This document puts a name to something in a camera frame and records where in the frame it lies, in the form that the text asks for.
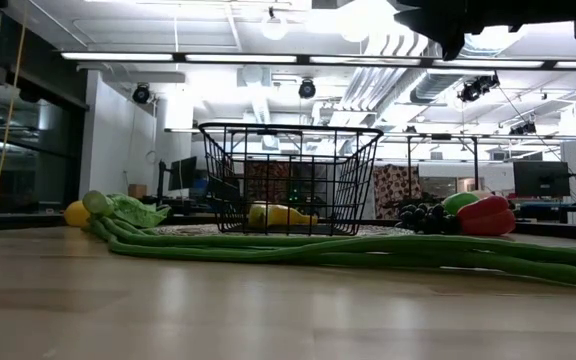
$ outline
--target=black wire basket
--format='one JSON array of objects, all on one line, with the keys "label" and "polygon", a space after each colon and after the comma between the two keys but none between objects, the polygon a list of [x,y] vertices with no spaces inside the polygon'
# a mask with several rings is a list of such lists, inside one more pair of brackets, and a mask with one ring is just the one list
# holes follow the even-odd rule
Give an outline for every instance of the black wire basket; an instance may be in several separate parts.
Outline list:
[{"label": "black wire basket", "polygon": [[220,231],[357,234],[381,130],[241,123],[199,130]]}]

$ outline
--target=red bell pepper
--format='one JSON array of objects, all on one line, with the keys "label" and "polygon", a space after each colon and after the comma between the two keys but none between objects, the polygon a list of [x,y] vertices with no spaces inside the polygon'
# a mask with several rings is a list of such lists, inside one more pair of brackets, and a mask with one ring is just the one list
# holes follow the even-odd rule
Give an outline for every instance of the red bell pepper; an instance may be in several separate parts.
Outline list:
[{"label": "red bell pepper", "polygon": [[501,196],[481,199],[459,209],[457,218],[466,235],[499,236],[515,229],[515,215]]}]

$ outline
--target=wooden floor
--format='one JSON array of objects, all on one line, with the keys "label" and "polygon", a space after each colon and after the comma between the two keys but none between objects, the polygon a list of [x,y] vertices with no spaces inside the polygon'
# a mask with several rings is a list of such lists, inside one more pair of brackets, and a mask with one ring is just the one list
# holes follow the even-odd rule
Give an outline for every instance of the wooden floor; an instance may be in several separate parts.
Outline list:
[{"label": "wooden floor", "polygon": [[76,229],[2,231],[0,359],[576,360],[576,288],[146,260]]}]

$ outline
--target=window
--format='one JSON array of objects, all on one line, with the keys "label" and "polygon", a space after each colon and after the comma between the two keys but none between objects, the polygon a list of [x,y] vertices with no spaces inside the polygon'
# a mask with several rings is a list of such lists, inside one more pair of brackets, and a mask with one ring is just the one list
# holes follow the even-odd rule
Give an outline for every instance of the window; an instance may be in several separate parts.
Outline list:
[{"label": "window", "polygon": [[71,114],[12,86],[0,87],[0,138],[5,134],[11,97],[15,99],[8,132],[11,142],[66,156],[76,155],[81,141],[77,142],[78,137],[71,134]]},{"label": "window", "polygon": [[64,210],[77,198],[83,119],[12,86],[0,86],[0,161],[10,100],[0,213]]},{"label": "window", "polygon": [[421,190],[440,199],[457,193],[457,179],[451,177],[422,177]]},{"label": "window", "polygon": [[[72,173],[70,160],[20,146],[6,146],[0,182],[0,213],[63,210]],[[3,143],[0,142],[0,161]]]}]

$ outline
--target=monitor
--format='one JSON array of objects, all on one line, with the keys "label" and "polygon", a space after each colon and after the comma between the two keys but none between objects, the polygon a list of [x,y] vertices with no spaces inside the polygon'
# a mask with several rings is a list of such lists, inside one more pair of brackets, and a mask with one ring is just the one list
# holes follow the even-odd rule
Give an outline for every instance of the monitor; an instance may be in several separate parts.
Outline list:
[{"label": "monitor", "polygon": [[197,157],[175,161],[170,164],[170,180],[168,191],[189,189],[195,184],[195,169]]},{"label": "monitor", "polygon": [[570,196],[568,163],[558,161],[515,161],[517,196]]}]

